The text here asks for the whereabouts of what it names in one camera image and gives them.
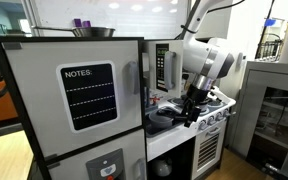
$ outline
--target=oven handle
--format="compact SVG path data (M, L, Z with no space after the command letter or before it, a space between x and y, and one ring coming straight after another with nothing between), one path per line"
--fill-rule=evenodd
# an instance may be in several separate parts
M220 131L221 131L221 128L220 127L216 127L214 130L211 130L211 131L207 132L206 135L213 136L215 134L220 133Z

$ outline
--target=metal bowl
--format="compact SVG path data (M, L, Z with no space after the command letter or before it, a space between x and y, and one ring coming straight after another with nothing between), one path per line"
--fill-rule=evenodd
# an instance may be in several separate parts
M57 28L32 26L33 29L44 29L52 31L70 31L76 37L112 37L115 29L106 27L81 27L81 28Z
M77 37L112 37L115 29L105 27L74 28Z

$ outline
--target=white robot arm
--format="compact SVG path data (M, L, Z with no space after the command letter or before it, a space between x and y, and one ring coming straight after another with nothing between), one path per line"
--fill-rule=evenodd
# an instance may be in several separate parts
M183 68L196 74L181 113L186 117L186 127L197 120L201 112L198 105L207 97L213 82L225 77L234 62L234 57L224 49L195 39L195 33L207 11L222 1L224 0L196 0L180 37L183 39Z

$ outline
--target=oven door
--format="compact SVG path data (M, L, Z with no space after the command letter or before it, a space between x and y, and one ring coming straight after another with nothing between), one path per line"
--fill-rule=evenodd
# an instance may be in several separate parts
M199 177L220 160L225 126L226 120L207 128L196 136L192 179Z

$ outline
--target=notes chalkboard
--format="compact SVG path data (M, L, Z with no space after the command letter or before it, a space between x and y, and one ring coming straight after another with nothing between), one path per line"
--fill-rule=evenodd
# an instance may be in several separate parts
M118 119L114 64L65 64L57 68L68 119L80 131Z

